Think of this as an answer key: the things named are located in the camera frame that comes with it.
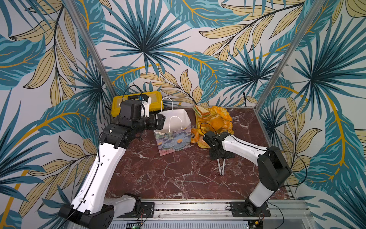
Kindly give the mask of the ring shaped twisted bread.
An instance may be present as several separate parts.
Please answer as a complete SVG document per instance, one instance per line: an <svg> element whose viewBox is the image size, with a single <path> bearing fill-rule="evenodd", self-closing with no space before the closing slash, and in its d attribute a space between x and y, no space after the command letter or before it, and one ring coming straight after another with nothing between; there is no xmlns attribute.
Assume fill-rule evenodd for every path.
<svg viewBox="0 0 366 229"><path fill-rule="evenodd" d="M203 135L202 131L197 128L191 129L191 144L195 144L199 141L200 137Z"/></svg>

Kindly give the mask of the floral paper bag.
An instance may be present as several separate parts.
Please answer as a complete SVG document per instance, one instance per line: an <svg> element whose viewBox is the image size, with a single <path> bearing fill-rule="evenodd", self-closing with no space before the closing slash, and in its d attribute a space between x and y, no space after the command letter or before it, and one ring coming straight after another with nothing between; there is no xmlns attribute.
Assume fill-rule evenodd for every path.
<svg viewBox="0 0 366 229"><path fill-rule="evenodd" d="M155 130L154 135L161 156L171 154L191 145L191 119L184 109L161 111L165 116L164 126Z"/></svg>

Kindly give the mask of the yellow smooth bread roll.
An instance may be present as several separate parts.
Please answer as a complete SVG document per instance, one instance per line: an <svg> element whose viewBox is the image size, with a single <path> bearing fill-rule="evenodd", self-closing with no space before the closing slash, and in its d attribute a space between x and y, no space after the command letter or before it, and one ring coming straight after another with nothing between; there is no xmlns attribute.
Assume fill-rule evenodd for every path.
<svg viewBox="0 0 366 229"><path fill-rule="evenodd" d="M232 135L234 134L233 123L223 119L220 116L211 117L208 122L208 127L211 131L216 133L228 132Z"/></svg>

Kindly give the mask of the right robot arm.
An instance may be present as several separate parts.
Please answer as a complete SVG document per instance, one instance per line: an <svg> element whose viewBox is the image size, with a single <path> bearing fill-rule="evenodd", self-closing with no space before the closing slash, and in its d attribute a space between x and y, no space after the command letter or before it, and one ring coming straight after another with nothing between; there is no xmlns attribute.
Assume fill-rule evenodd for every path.
<svg viewBox="0 0 366 229"><path fill-rule="evenodd" d="M241 156L258 167L259 183L249 195L247 202L260 208L292 174L291 168L279 148L260 147L234 135L223 132L207 132L203 140L210 147L211 159L229 159Z"/></svg>

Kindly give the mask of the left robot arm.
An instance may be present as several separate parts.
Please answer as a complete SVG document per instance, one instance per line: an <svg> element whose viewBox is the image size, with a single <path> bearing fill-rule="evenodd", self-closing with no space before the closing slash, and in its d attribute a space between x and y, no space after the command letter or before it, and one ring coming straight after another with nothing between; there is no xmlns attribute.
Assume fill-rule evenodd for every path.
<svg viewBox="0 0 366 229"><path fill-rule="evenodd" d="M151 103L149 97L120 103L119 115L100 134L97 157L80 191L70 204L59 210L58 215L64 219L62 225L74 223L88 229L106 229L114 218L115 206L121 214L134 210L137 199L131 195L111 205L104 198L119 161L136 135L164 127L164 115L149 113Z"/></svg>

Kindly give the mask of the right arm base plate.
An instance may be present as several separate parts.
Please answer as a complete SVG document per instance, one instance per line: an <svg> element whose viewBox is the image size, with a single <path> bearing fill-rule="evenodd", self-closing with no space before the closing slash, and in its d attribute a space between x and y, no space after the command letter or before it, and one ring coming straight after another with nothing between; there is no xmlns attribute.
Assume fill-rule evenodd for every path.
<svg viewBox="0 0 366 229"><path fill-rule="evenodd" d="M254 204L249 202L230 202L229 206L226 206L226 210L230 211L234 218L263 218L271 216L267 202L265 202L261 207L256 207Z"/></svg>

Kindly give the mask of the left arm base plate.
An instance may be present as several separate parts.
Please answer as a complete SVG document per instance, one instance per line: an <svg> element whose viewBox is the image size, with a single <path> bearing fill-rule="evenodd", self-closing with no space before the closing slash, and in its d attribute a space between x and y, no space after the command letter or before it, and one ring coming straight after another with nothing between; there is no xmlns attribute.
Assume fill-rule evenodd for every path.
<svg viewBox="0 0 366 229"><path fill-rule="evenodd" d="M141 202L135 205L132 212L118 216L118 219L131 219L131 218L152 218L154 216L154 202Z"/></svg>

